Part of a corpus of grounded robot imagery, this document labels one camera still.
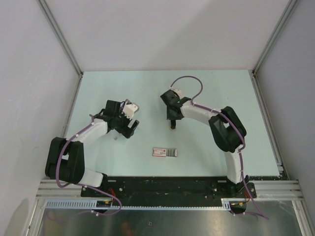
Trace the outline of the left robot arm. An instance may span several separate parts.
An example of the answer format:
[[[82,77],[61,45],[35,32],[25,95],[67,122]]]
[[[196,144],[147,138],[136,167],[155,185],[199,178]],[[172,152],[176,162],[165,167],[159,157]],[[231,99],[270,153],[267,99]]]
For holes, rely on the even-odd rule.
[[[105,108],[91,115],[90,123],[72,137],[55,137],[50,144],[45,175],[55,179],[60,188],[70,184],[91,186],[97,196],[106,195],[109,185],[103,181],[105,174],[86,167],[84,148],[112,130],[129,139],[139,125],[138,120],[131,122],[138,110],[139,106],[129,100],[108,100]]]

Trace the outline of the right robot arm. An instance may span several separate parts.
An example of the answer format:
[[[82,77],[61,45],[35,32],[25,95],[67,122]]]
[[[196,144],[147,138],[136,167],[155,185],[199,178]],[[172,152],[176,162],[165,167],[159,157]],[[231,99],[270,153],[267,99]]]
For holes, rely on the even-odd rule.
[[[176,121],[190,118],[210,127],[214,141],[224,152],[227,166],[227,192],[239,197],[245,191],[242,183],[245,178],[244,164],[240,158],[245,148],[247,131],[233,108],[226,106],[221,110],[194,104],[190,98],[183,97],[179,89],[169,89],[160,98],[166,105],[166,118],[170,128],[176,129]]]

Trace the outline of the light blue stapler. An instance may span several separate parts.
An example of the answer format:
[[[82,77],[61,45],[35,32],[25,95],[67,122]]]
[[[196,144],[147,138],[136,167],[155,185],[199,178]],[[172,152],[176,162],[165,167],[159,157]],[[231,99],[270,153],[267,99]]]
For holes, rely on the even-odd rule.
[[[176,123],[170,123],[170,129],[174,131],[176,129]]]

